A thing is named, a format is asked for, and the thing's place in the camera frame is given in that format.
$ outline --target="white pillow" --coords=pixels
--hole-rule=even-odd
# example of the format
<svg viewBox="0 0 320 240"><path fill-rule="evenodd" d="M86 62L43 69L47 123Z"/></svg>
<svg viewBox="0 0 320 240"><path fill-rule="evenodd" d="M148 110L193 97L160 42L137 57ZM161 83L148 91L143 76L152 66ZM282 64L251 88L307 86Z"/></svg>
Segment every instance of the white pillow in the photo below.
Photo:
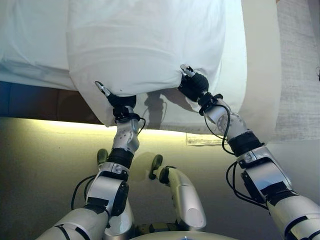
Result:
<svg viewBox="0 0 320 240"><path fill-rule="evenodd" d="M111 107L95 81L118 96L136 95L177 87L180 65L189 64L213 88L225 28L224 0L70 0L70 76L108 126Z"/></svg>

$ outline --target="white fabric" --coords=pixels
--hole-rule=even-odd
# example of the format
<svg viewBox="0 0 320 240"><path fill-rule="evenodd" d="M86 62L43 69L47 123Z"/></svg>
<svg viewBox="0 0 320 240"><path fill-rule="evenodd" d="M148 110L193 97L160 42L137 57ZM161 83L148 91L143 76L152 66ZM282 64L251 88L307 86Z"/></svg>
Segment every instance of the white fabric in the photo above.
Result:
<svg viewBox="0 0 320 240"><path fill-rule="evenodd" d="M0 81L77 90L68 74L68 1L1 0L0 11Z"/></svg>
<svg viewBox="0 0 320 240"><path fill-rule="evenodd" d="M68 74L66 53L68 1L7 2L10 7L6 9L2 7L5 0L0 1L0 81L75 90ZM222 93L232 109L238 111L245 96L247 79L246 40L240 0L226 4L225 24L220 77L217 85L211 84L210 88L213 93ZM128 80L131 79L129 72L127 75ZM91 91L97 97L97 104L107 102L95 86ZM135 110L147 119L149 128L208 133L204 120L191 110L184 96L175 89L139 94ZM270 113L274 110L265 108L261 111ZM254 116L251 120L259 121Z"/></svg>
<svg viewBox="0 0 320 240"><path fill-rule="evenodd" d="M95 81L121 97L170 89L187 63L214 90L225 29L224 0L70 0L70 76L109 126L112 106L96 96Z"/></svg>

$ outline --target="white bed sheet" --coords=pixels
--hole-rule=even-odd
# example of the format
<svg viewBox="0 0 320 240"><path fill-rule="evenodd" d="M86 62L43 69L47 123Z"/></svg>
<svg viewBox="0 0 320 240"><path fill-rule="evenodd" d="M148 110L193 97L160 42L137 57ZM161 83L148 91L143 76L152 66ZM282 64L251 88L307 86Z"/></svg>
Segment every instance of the white bed sheet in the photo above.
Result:
<svg viewBox="0 0 320 240"><path fill-rule="evenodd" d="M67 6L67 0L8 1L7 16L0 25L0 81L76 90L69 78L66 54ZM213 93L223 94L237 112L245 96L246 79L242 6L235 0L226 4L225 46ZM208 133L203 119L175 89L139 94L135 110L151 129Z"/></svg>

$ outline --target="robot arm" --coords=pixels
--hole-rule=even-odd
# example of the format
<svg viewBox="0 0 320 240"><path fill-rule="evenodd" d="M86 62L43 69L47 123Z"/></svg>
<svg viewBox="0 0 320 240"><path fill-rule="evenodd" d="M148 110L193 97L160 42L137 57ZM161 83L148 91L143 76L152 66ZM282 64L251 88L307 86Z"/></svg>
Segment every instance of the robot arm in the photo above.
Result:
<svg viewBox="0 0 320 240"><path fill-rule="evenodd" d="M117 132L112 151L92 182L85 206L69 212L38 240L101 240L110 218L125 210L129 169L139 147L136 96L117 97L100 82L95 84L114 107Z"/></svg>
<svg viewBox="0 0 320 240"><path fill-rule="evenodd" d="M223 101L208 92L207 79L181 65L184 72L179 90L201 106L199 113L217 125L244 172L241 177L250 196L267 205L270 215L286 240L320 240L320 207L293 191L289 178L276 159L244 120Z"/></svg>

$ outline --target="black cable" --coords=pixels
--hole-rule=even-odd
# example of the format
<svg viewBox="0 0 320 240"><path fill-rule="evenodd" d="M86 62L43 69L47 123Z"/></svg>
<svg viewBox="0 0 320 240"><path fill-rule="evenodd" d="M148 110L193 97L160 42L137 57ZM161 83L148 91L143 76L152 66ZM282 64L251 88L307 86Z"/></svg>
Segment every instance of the black cable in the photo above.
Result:
<svg viewBox="0 0 320 240"><path fill-rule="evenodd" d="M69 237L67 231L65 230L65 228L62 225L57 225L55 227L61 230L61 232L63 233L66 240L70 240L70 237Z"/></svg>
<svg viewBox="0 0 320 240"><path fill-rule="evenodd" d="M226 141L226 138L227 138L227 134L228 134L228 131L229 131L229 126L230 126L230 111L229 109L224 106L224 105L220 105L220 104L216 104L215 106L217 107L222 107L226 110L226 114L227 114L227 123L226 123L226 128L225 128L225 131L224 131L224 134L223 134L223 139L222 139L222 149L227 152L228 154L231 154L231 155L235 155L233 152L231 151L228 151L225 147L225 141Z"/></svg>
<svg viewBox="0 0 320 240"><path fill-rule="evenodd" d="M213 135L215 135L218 139L223 139L222 137L218 136L217 134L214 133L214 131L212 131L207 123L207 118L206 116L204 116L204 122L205 122L205 125L206 127L209 129L210 133L212 133Z"/></svg>
<svg viewBox="0 0 320 240"><path fill-rule="evenodd" d="M235 187L233 187L229 181L229 172L230 172L230 169L236 164L236 161L234 163L232 163L228 169L226 170L226 173L225 173L225 180L226 182L228 183L229 187L233 190L233 191L236 191L237 194L239 194L240 196L246 198L246 199L249 199L249 200L253 200L251 197L247 196L247 195L244 195L243 193L239 192L236 190Z"/></svg>
<svg viewBox="0 0 320 240"><path fill-rule="evenodd" d="M144 129L144 127L146 126L146 120L143 117L140 117L140 119L142 119L144 121L142 128L140 129L140 131L138 132L138 135L141 133L142 129Z"/></svg>
<svg viewBox="0 0 320 240"><path fill-rule="evenodd" d="M71 210L74 210L74 204L75 204L75 198L76 198L76 194L77 194L77 191L78 191L78 188L80 187L80 185L85 182L86 180L92 178L92 177L95 177L96 175L91 175L91 176L87 176L86 178L82 179L76 186L75 186L75 189L73 191L73 194L72 194L72 199L71 199L71 203L70 203L70 206L71 206Z"/></svg>
<svg viewBox="0 0 320 240"><path fill-rule="evenodd" d="M238 164L237 161L233 163L233 171L232 171L232 186L233 186L232 189L233 189L233 192L234 192L235 196L237 198L247 202L247 203L250 203L250 204L256 205L258 207L261 207L261 208L263 208L265 210L268 210L268 208L266 206L264 206L264 205L262 205L260 203L257 203L257 202L255 202L253 200L248 200L248 199L238 195L238 193L237 193L238 191L236 190L236 167L237 167L237 164Z"/></svg>
<svg viewBox="0 0 320 240"><path fill-rule="evenodd" d="M87 199L87 190L88 190L88 187L89 187L89 184L95 179L95 176L92 177L85 185L84 187L84 191L83 191L83 196L84 196L84 200Z"/></svg>

